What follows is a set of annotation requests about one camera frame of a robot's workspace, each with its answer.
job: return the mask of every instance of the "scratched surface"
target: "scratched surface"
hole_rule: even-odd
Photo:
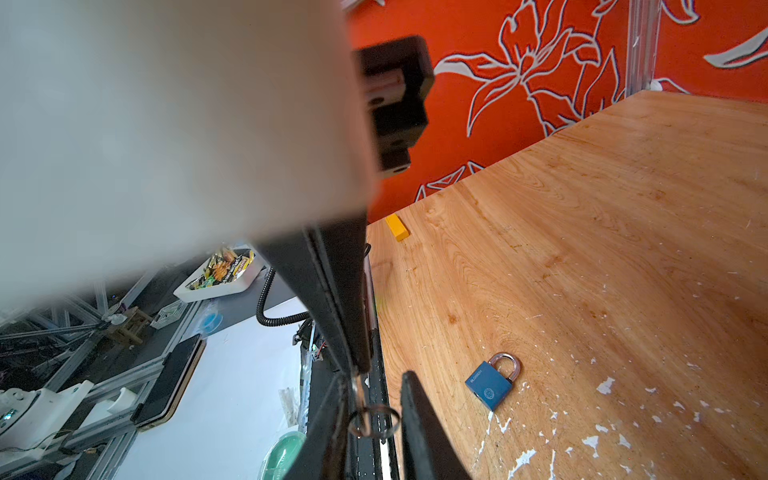
[[[393,405],[473,478],[768,478],[767,179],[768,105],[642,92],[374,223]]]

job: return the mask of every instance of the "padlock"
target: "padlock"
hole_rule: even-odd
[[[495,365],[500,359],[512,361],[515,369],[509,377],[505,378],[496,369]],[[489,362],[481,363],[465,383],[472,393],[493,412],[512,390],[513,382],[518,375],[520,375],[520,360],[509,353],[501,352],[494,355]]]

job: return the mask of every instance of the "yellow block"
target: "yellow block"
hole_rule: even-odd
[[[408,232],[408,229],[405,225],[402,224],[402,221],[398,218],[396,214],[389,215],[386,219],[386,224],[389,225],[389,229],[392,231],[392,235],[395,236],[395,239],[399,242],[402,242],[408,236],[410,233]]]

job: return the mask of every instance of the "red wall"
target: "red wall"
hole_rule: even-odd
[[[356,48],[421,35],[435,66],[412,166],[378,220],[624,96],[628,0],[386,0],[348,16]]]
[[[768,101],[766,0],[662,0],[654,77],[664,90]]]

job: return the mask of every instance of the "green bowl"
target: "green bowl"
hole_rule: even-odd
[[[283,480],[299,456],[305,440],[306,435],[301,432],[288,432],[281,436],[266,454],[260,480]]]

